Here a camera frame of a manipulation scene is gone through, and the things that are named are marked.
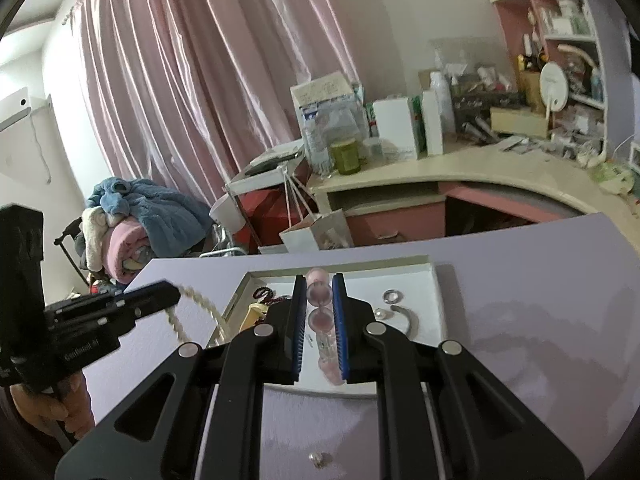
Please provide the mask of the person's left hand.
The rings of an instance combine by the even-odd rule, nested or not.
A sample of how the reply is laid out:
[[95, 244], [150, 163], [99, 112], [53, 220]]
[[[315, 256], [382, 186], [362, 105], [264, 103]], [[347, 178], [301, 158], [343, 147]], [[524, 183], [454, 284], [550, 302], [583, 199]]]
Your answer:
[[50, 425], [62, 422], [65, 430], [79, 440], [96, 424], [91, 408], [91, 396], [83, 372], [73, 374], [68, 384], [70, 391], [63, 400], [29, 392], [24, 385], [11, 386], [10, 395], [17, 413], [29, 425], [52, 436]]

